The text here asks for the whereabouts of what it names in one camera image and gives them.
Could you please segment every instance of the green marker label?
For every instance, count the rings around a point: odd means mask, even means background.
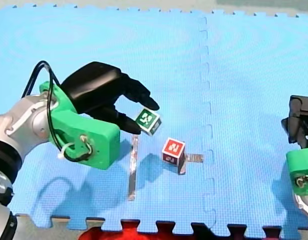
[[[143,109],[136,118],[136,123],[148,130],[156,119],[157,116],[155,114],[148,111],[147,109]]]

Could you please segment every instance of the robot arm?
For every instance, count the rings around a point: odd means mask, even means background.
[[[31,95],[42,68],[50,81],[40,86],[40,94]],[[140,134],[139,126],[115,109],[121,95],[159,109],[150,92],[117,67],[92,62],[60,84],[47,62],[36,65],[22,98],[0,115],[0,240],[14,237],[17,219],[7,207],[14,195],[12,184],[36,146],[50,141],[70,161],[107,169],[119,154],[120,130]]]
[[[308,97],[292,95],[289,116],[281,121],[290,144],[301,149],[287,153],[286,160],[297,207],[308,217]]]

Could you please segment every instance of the gray floor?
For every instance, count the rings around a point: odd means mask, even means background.
[[[7,5],[17,5],[33,2],[37,5],[50,3],[47,0],[0,0],[0,8]],[[308,14],[308,0],[53,0],[53,4],[61,6],[63,4],[75,3],[79,7],[94,5],[101,8],[116,6],[121,9],[127,7],[138,7],[141,10],[148,8],[161,8],[162,11],[179,8],[184,12],[190,10],[202,10],[211,12],[213,9],[223,9],[225,13],[231,14],[233,11],[245,11],[252,15],[254,12],[265,12],[269,16],[275,13],[286,13],[294,17],[297,13]],[[27,217],[19,217],[19,228],[15,240],[73,240],[76,239],[80,231],[68,231],[65,221],[54,221],[52,229],[37,229]],[[100,223],[91,223],[90,226],[99,226]],[[301,231],[302,239],[308,240],[308,231]]]

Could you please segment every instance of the white cable tie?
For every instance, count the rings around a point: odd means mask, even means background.
[[[65,144],[65,145],[63,146],[61,152],[58,153],[58,159],[64,159],[64,158],[65,158],[64,154],[65,154],[66,149],[69,148],[69,147],[72,146],[72,145],[74,145],[73,142],[69,142],[69,143]]]

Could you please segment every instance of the red cube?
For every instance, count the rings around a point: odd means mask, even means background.
[[[184,150],[184,142],[169,137],[162,151],[163,160],[178,166],[185,159]]]

